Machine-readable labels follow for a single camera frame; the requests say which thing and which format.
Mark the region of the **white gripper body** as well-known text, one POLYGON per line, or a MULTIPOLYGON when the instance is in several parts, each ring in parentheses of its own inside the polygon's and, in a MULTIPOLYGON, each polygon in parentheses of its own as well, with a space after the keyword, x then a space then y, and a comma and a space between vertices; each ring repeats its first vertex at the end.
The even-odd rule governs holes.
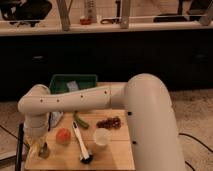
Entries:
POLYGON ((48 132, 48 115, 34 115, 25 116, 24 120, 24 134, 27 143, 30 146, 43 146, 46 141, 46 134, 48 132))

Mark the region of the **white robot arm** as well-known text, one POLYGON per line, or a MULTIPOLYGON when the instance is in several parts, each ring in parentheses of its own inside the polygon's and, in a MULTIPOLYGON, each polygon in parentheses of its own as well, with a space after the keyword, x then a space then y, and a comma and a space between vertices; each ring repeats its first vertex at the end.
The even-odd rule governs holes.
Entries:
POLYGON ((152 74, 138 74, 126 83, 52 94, 33 86, 18 102, 31 137, 47 132, 46 115, 55 111, 123 109, 136 171, 186 171, 175 113, 164 83, 152 74))

